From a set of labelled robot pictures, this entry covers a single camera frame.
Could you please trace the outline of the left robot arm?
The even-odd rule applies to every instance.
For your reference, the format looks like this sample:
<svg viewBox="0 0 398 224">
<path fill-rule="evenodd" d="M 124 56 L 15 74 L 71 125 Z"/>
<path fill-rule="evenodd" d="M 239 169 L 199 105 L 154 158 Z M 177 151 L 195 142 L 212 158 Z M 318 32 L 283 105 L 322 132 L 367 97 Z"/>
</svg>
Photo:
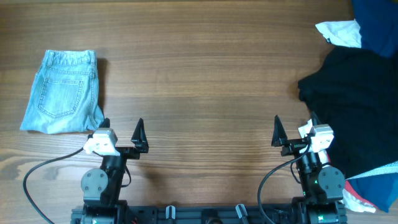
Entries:
<svg viewBox="0 0 398 224">
<path fill-rule="evenodd" d="M 74 210 L 72 223 L 138 223 L 139 220 L 125 200 L 119 199 L 124 174 L 128 174 L 127 160 L 138 160 L 149 151 L 144 120 L 138 120 L 131 137 L 132 147 L 117 147 L 118 138 L 110 128 L 110 120 L 91 135 L 83 146 L 86 153 L 102 157 L 99 168 L 91 169 L 81 179 L 84 205 L 82 211 Z"/>
</svg>

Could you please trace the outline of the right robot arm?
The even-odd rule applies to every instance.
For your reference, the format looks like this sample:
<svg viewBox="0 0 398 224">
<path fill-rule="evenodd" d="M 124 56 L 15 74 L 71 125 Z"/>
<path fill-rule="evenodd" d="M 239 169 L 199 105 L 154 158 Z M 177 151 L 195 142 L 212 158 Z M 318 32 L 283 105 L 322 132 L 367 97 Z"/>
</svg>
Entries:
<svg viewBox="0 0 398 224">
<path fill-rule="evenodd" d="M 334 133 L 312 114 L 313 126 L 300 139 L 289 139 L 278 116 L 274 118 L 271 145 L 281 147 L 282 156 L 293 156 L 303 195 L 294 197 L 281 216 L 281 223 L 346 223 L 345 208 L 340 204 L 345 187 L 344 174 L 320 154 L 329 148 Z"/>
</svg>

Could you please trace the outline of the black shorts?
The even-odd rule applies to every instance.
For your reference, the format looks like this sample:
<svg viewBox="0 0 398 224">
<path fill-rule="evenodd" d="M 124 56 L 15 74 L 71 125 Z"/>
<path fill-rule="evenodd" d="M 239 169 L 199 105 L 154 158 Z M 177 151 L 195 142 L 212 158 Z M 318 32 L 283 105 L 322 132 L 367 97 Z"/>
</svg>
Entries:
<svg viewBox="0 0 398 224">
<path fill-rule="evenodd" d="M 300 101 L 332 128 L 326 151 L 347 178 L 397 161 L 397 55 L 335 47 L 298 88 Z"/>
</svg>

